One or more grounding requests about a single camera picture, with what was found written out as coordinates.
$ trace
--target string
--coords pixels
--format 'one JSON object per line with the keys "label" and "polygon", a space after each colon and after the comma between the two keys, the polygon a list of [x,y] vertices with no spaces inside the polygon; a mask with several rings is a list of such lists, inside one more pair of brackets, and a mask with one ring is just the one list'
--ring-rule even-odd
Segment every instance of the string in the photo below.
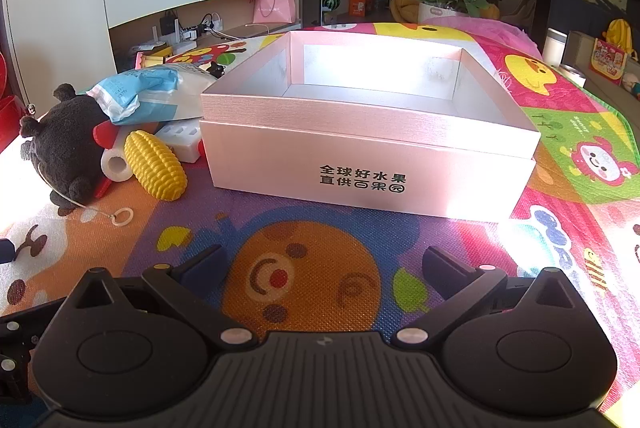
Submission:
{"label": "string", "polygon": [[[41,163],[38,163],[38,173],[40,174],[40,177],[42,177],[42,180],[47,183],[47,185],[58,195],[60,195],[61,197],[65,198],[67,201],[72,202],[73,204],[75,204],[76,206],[80,206],[81,208],[84,208],[86,210],[93,210],[94,212],[98,212],[101,215],[104,215],[105,217],[108,217],[111,219],[111,224],[113,224],[116,228],[119,228],[121,226],[126,226],[127,224],[129,224],[131,222],[131,220],[133,219],[133,210],[129,207],[125,207],[125,208],[120,208],[119,210],[114,211],[112,214],[108,214],[103,212],[102,210],[99,210],[98,208],[92,208],[91,206],[85,206],[83,204],[80,204],[76,201],[74,201],[73,199],[67,197],[66,195],[64,195],[62,192],[59,192],[58,190],[56,190],[54,188],[54,186],[49,182],[49,180],[44,177],[44,175],[42,174],[42,170],[40,169],[40,165]],[[116,220],[116,217],[118,215],[120,215],[121,213],[127,212],[129,214],[129,216],[121,221],[118,222]]]}

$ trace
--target orange box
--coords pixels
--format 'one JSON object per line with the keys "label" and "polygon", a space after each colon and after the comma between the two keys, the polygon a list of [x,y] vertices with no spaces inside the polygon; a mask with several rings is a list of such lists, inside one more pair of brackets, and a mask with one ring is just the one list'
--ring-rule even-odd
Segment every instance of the orange box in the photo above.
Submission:
{"label": "orange box", "polygon": [[349,0],[349,14],[351,17],[364,17],[367,0]]}

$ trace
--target foam play mat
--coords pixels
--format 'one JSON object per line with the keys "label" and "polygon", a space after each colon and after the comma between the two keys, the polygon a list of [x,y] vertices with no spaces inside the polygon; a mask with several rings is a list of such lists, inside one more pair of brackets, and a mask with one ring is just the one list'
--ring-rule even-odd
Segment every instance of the foam play mat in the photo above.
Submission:
{"label": "foam play mat", "polygon": [[[0,265],[2,314],[66,296],[90,267],[139,275],[152,264],[179,264],[219,243],[230,268],[221,285],[212,283],[207,300],[260,336],[273,329],[377,329],[388,338],[441,302],[421,275],[429,245],[509,275],[534,276],[556,266],[618,355],[618,376],[601,410],[622,427],[636,426],[640,159],[624,118],[539,60],[463,31],[415,24],[318,29],[464,47],[499,78],[542,133],[536,168],[511,218],[471,223],[218,189],[201,159],[184,165],[188,187],[174,202],[155,200],[135,178],[114,183],[96,206],[135,211],[127,227],[116,229],[91,210],[58,215],[49,188],[20,160],[18,138],[0,155],[0,236],[19,249],[15,262]],[[229,70],[275,38],[207,47],[172,61],[215,60]],[[402,51],[390,51],[380,62],[392,74]],[[43,410],[38,399],[2,407],[0,426],[28,428]]]}

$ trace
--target open box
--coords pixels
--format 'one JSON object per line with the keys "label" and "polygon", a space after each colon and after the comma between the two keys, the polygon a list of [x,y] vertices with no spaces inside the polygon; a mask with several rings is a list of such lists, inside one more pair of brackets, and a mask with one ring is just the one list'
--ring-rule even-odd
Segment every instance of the open box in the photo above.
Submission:
{"label": "open box", "polygon": [[455,219],[509,217],[540,133],[464,49],[292,31],[202,94],[215,186]]}

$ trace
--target watermelon ball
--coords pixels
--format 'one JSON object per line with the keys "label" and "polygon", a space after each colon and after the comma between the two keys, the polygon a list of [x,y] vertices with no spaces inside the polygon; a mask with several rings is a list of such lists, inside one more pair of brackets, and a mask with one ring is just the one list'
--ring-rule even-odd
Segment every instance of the watermelon ball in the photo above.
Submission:
{"label": "watermelon ball", "polygon": [[328,8],[330,12],[334,11],[338,6],[340,6],[340,0],[322,0],[322,5],[325,8]]}

